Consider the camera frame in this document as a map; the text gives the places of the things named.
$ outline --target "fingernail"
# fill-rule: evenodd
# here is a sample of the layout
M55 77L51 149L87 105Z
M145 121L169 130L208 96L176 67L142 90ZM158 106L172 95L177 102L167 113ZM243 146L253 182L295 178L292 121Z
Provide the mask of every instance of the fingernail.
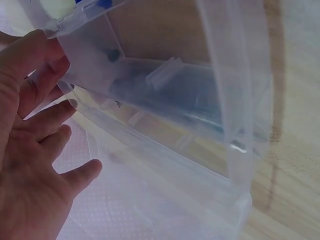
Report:
M62 132L65 136L71 136L72 134L72 130L71 127L69 125L63 124L61 125L61 127L59 128L59 131Z
M75 100L75 99L69 99L69 102L70 102L70 104L71 104L75 109L77 109L77 107L78 107L78 102L77 102L77 100Z

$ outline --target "finger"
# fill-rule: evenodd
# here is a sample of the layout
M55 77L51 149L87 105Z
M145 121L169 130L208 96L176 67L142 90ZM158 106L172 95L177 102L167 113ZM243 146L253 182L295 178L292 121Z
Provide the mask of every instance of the finger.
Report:
M19 107L20 82L42 62L63 56L58 41L47 40L41 30L28 34L0 52L0 170Z
M99 176L101 170L102 163L95 159L77 169L61 174L61 176L71 186L73 195L77 196Z
M62 125L56 132L52 133L40 143L48 163L52 164L57 157L60 156L70 136L71 128L68 125Z
M25 120L25 124L28 130L34 134L35 140L41 142L55 132L75 112L76 109L68 100L65 100Z
M1 78L21 82L43 62L58 60L64 55L57 39L47 40L42 30L33 31L1 52Z
M62 84L66 84L66 83L60 82L60 83L59 83L59 86L56 85L56 86L51 90L51 92L49 93L49 95L44 99L44 101L43 101L42 103L40 103L38 107L35 108L35 110L34 110L35 113L41 111L41 110L44 109L46 106L48 106L49 104L51 104L53 101L61 98L63 95L68 94L68 93L70 93L70 92L72 91L72 86L71 86L71 88L70 88L69 86L67 86L66 88L63 89L64 91L62 91L62 90L60 89L60 87L62 86ZM72 105L73 105L73 107L75 108L75 107L77 106L77 104L78 104L78 103L77 103L76 101L74 101Z
M45 62L20 87L18 115L24 119L39 106L57 85L69 68L67 57Z

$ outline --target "plastic compartment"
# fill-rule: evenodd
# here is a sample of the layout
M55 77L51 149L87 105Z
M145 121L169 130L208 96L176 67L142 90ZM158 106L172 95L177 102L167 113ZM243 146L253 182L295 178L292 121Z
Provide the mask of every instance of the plastic compartment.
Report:
M83 0L45 31L112 194L159 238L236 239L272 123L263 1Z

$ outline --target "transparent plastic box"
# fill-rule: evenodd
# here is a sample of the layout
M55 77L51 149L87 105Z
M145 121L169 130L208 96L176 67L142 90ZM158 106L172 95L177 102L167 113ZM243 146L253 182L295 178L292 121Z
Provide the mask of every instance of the transparent plastic box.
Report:
M44 23L108 192L156 239L236 239L272 125L263 1L83 0Z

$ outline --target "white surface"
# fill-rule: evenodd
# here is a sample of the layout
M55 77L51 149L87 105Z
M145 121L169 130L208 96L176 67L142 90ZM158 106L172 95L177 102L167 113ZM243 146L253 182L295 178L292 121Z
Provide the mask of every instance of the white surface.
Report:
M54 168L59 173L75 169L90 160L86 132L67 121L72 136ZM150 230L137 223L132 212L108 196L103 173L74 201L58 240L155 240Z

